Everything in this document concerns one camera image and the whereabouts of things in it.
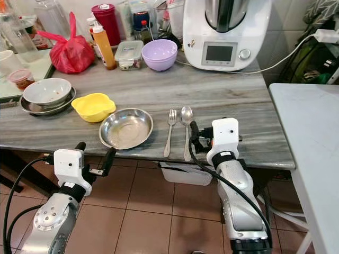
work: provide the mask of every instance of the white bowl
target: white bowl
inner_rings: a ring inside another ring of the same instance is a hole
[[[41,106],[58,106],[70,93],[72,85],[62,78],[47,78],[32,83],[23,91],[26,101]]]

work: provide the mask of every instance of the yellow bottle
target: yellow bottle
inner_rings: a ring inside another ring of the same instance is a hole
[[[102,61],[107,70],[113,70],[117,67],[115,63],[114,55],[106,31],[101,25],[93,27],[93,37],[95,43],[99,47],[99,51],[102,55]]]

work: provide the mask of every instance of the marble countertop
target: marble countertop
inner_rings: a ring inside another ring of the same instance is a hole
[[[117,110],[140,108],[152,116],[154,129],[149,139],[136,148],[118,151],[118,157],[184,162],[185,128],[179,121],[172,129],[168,158],[163,157],[163,150],[170,108],[180,112],[188,105],[200,129],[221,117],[238,119],[243,136],[238,147],[240,157],[249,166],[295,167],[261,74],[203,71],[179,63],[164,72],[145,66],[140,70],[107,71],[97,62],[80,74],[55,71],[53,77],[70,81],[77,97],[105,93],[115,101]],[[99,141],[99,126],[82,120],[72,107],[52,116],[31,116],[20,106],[5,108],[0,111],[0,148],[54,151],[85,141],[87,154],[104,155],[107,148]],[[206,160],[204,155],[198,158]]]

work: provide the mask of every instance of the stainless steel plate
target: stainless steel plate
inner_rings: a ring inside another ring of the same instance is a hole
[[[129,149],[145,142],[153,130],[152,117],[138,108],[119,110],[100,125],[100,141],[107,147]]]
[[[75,96],[76,91],[75,88],[72,87],[64,103],[58,107],[50,108],[30,103],[26,101],[23,96],[21,96],[20,98],[20,105],[23,111],[26,111],[33,115],[53,115],[68,108],[70,106],[70,103],[74,100]]]

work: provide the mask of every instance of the red canister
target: red canister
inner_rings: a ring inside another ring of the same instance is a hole
[[[92,7],[92,12],[99,23],[106,30],[110,45],[120,43],[120,33],[115,19],[115,7],[113,4],[100,4]]]

